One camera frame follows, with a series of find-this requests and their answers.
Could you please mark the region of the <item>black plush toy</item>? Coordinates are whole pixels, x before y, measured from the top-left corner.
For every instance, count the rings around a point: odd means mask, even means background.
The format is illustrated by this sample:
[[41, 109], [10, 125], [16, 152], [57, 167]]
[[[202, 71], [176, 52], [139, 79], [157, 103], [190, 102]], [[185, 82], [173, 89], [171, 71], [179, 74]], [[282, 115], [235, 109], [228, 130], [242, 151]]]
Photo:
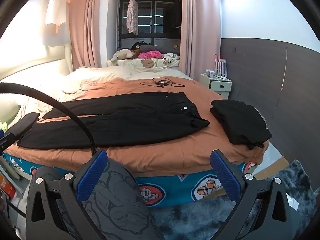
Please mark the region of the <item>black plush toy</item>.
[[138, 50], [142, 45], [148, 45], [148, 44], [144, 41], [138, 41], [130, 48], [130, 50], [133, 50], [133, 51]]

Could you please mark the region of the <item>pink plush cloth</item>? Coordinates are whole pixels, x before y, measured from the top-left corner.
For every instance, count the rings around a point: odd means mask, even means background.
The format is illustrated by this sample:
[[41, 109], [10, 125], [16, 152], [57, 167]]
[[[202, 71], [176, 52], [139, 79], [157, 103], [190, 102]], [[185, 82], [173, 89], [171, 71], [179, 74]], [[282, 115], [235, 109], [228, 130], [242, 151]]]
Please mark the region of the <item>pink plush cloth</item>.
[[139, 59], [160, 59], [162, 58], [162, 54], [157, 50], [152, 50], [148, 52], [141, 52], [138, 55]]

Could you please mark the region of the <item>grey fluffy rug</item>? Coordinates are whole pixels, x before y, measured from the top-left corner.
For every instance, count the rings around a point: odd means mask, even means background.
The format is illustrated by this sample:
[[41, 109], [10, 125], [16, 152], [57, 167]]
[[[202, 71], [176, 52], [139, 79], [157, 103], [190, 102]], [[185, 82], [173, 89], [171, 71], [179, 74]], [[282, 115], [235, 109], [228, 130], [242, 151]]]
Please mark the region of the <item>grey fluffy rug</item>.
[[[316, 192], [310, 178], [297, 160], [272, 176], [279, 177], [289, 196], [298, 203], [298, 221], [294, 222], [293, 238], [297, 239], [316, 213]], [[176, 207], [150, 208], [155, 225], [165, 239], [210, 239], [231, 213], [235, 202], [226, 195], [206, 198]]]

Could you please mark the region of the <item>folded black clothes stack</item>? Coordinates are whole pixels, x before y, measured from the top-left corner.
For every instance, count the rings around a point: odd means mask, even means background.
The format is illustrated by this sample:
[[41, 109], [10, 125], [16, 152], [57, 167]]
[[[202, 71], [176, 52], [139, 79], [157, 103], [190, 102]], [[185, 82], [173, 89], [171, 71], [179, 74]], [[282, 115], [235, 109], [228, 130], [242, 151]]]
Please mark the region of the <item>folded black clothes stack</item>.
[[210, 112], [223, 127], [230, 143], [252, 150], [263, 148], [272, 138], [264, 117], [254, 106], [235, 100], [214, 100], [211, 105]]

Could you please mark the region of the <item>pink curtain left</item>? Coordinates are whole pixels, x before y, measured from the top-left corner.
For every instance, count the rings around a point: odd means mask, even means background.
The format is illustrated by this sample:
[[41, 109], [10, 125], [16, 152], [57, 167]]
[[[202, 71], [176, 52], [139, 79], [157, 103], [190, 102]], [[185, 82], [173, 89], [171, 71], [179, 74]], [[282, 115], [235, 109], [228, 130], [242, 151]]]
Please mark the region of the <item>pink curtain left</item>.
[[101, 67], [108, 0], [69, 0], [68, 5], [73, 68]]

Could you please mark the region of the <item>cream bedside nightstand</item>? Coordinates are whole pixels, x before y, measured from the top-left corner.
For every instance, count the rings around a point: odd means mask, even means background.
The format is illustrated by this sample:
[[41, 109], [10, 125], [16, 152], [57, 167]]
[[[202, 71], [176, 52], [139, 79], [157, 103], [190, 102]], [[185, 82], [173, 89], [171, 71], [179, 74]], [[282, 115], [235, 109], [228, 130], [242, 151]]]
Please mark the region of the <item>cream bedside nightstand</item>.
[[199, 83], [210, 90], [228, 99], [232, 88], [232, 81], [229, 79], [221, 79], [218, 77], [208, 77], [206, 74], [200, 74]]

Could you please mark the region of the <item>dark window frame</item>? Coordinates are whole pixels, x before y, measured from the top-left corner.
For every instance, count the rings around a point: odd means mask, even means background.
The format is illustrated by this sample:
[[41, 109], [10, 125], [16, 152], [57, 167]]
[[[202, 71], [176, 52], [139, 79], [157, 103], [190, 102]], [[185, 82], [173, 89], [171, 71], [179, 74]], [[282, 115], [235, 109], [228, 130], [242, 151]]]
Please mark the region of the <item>dark window frame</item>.
[[119, 1], [119, 48], [131, 48], [137, 42], [164, 47], [178, 47], [180, 45], [182, 0], [136, 0], [137, 35], [129, 32], [126, 27], [129, 1]]

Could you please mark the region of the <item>hanging floral garment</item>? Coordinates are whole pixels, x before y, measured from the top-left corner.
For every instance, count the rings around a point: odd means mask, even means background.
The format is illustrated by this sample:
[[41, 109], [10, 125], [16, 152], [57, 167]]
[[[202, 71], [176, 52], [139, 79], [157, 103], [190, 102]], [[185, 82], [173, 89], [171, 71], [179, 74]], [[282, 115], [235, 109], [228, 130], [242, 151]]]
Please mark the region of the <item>hanging floral garment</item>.
[[129, 33], [138, 35], [138, 4], [130, 0], [127, 7], [126, 27]]

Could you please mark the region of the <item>black pants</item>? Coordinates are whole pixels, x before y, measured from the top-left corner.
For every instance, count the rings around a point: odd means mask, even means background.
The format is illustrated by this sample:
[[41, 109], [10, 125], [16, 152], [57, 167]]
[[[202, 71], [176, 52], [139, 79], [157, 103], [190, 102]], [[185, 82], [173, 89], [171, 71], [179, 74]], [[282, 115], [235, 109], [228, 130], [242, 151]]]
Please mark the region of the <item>black pants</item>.
[[[64, 102], [80, 117], [98, 147], [157, 144], [180, 139], [209, 126], [181, 93], [147, 92]], [[34, 123], [18, 146], [37, 150], [89, 148], [83, 130], [53, 108], [46, 122]]]

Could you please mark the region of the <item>white padded headboard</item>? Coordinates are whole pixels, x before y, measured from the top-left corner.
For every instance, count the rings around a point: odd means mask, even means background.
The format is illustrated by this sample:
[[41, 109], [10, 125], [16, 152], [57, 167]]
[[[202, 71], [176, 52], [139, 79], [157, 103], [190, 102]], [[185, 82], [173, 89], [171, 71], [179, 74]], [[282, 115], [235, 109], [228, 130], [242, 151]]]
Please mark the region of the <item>white padded headboard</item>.
[[73, 71], [72, 44], [65, 43], [61, 46], [44, 46], [44, 52], [35, 59], [23, 59], [19, 64], [10, 66], [8, 63], [1, 63], [1, 80], [23, 70], [40, 66], [43, 70], [45, 64], [55, 63], [57, 71], [62, 75], [68, 75]]

